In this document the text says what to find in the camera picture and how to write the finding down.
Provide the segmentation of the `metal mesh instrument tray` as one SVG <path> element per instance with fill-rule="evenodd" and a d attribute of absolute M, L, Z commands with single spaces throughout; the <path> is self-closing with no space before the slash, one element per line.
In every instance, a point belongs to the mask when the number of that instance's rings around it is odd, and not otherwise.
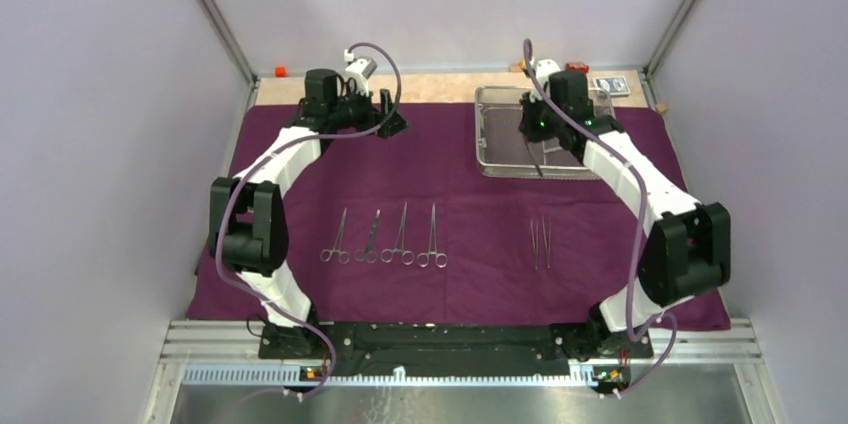
<path fill-rule="evenodd" d="M 519 132 L 521 106 L 519 103 L 527 88 L 515 86 L 483 86 L 476 90 L 474 120 L 476 160 L 478 169 L 486 177 L 539 179 L 533 168 Z M 478 152 L 476 124 L 484 116 L 487 126 L 487 149 Z M 544 178 L 547 180 L 595 180 L 597 176 L 579 164 L 555 140 L 531 143 Z"/>

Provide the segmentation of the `blue playing card deck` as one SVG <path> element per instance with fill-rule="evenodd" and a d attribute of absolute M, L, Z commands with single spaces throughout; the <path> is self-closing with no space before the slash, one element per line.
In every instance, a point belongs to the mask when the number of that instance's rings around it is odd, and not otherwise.
<path fill-rule="evenodd" d="M 631 94 L 630 85 L 623 75 L 596 77 L 593 81 L 596 88 L 603 90 L 611 98 L 627 97 Z"/>

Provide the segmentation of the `purple cloth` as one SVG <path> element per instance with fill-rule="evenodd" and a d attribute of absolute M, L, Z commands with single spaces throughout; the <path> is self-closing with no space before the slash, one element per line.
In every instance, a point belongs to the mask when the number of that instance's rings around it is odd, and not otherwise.
<path fill-rule="evenodd" d="M 332 143 L 284 198 L 289 266 L 325 321 L 426 322 L 492 326 L 581 322 L 626 282 L 636 221 L 601 181 L 525 180 L 482 175 L 469 104 L 405 104 L 409 128 L 390 139 Z M 428 244 L 436 204 L 438 248 L 449 263 L 420 268 L 392 248 L 404 203 L 405 243 Z M 320 260 L 347 207 L 350 261 Z M 375 212 L 377 261 L 357 262 Z M 552 227 L 545 268 L 542 218 Z M 533 269 L 530 221 L 539 227 Z"/>

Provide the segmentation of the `steel needle holder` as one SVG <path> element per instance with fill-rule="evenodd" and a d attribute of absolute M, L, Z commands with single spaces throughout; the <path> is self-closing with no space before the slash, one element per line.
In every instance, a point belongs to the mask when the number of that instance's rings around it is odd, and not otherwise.
<path fill-rule="evenodd" d="M 544 216 L 542 218 L 542 237 L 544 245 L 545 268 L 551 268 L 551 249 L 552 249 L 552 227 L 550 220 Z"/>

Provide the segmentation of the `steel curved tweezers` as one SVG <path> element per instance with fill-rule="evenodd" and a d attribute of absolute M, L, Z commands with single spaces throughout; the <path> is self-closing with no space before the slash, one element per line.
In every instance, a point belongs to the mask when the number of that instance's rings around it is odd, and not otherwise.
<path fill-rule="evenodd" d="M 530 221 L 531 245 L 533 251 L 533 269 L 539 269 L 539 227 L 538 223 L 532 219 Z"/>

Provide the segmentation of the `steel forceps clamp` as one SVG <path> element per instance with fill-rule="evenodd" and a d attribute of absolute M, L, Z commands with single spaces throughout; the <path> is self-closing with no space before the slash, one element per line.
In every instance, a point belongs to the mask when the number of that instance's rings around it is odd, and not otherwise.
<path fill-rule="evenodd" d="M 384 263 L 390 263 L 395 258 L 398 258 L 403 265 L 411 266 L 415 260 L 413 252 L 407 248 L 405 243 L 407 214 L 408 203 L 405 202 L 399 219 L 398 232 L 394 245 L 392 248 L 385 248 L 381 252 L 380 258 Z"/>

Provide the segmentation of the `small steel hemostat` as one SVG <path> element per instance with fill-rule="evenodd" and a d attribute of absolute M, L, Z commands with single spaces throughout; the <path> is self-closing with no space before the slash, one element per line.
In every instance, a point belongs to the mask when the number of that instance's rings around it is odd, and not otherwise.
<path fill-rule="evenodd" d="M 343 245 L 347 213 L 348 208 L 345 207 L 340 217 L 339 226 L 333 244 L 329 248 L 323 249 L 320 253 L 320 260 L 322 262 L 328 263 L 331 260 L 336 259 L 339 263 L 346 264 L 350 261 L 350 253 L 344 249 Z"/>

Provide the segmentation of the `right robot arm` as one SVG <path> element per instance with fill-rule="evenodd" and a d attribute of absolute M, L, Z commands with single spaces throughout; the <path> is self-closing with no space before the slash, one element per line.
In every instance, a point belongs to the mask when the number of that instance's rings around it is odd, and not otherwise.
<path fill-rule="evenodd" d="M 667 178 L 610 115 L 596 115 L 579 71 L 529 71 L 520 133 L 554 139 L 599 177 L 637 220 L 627 282 L 595 304 L 584 324 L 589 348 L 612 356 L 639 340 L 673 307 L 712 292 L 731 277 L 731 217 Z"/>

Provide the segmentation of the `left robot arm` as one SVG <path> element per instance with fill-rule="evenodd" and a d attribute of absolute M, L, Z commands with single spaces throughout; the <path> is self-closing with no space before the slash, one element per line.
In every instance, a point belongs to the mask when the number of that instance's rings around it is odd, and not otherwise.
<path fill-rule="evenodd" d="M 284 196 L 300 175 L 337 140 L 403 131 L 402 91 L 367 90 L 365 75 L 313 69 L 304 95 L 276 139 L 254 162 L 210 188 L 209 253 L 219 277 L 254 297 L 270 324 L 284 329 L 283 345 L 297 357 L 319 348 L 320 330 L 308 322 L 312 307 L 286 261 L 290 237 Z"/>

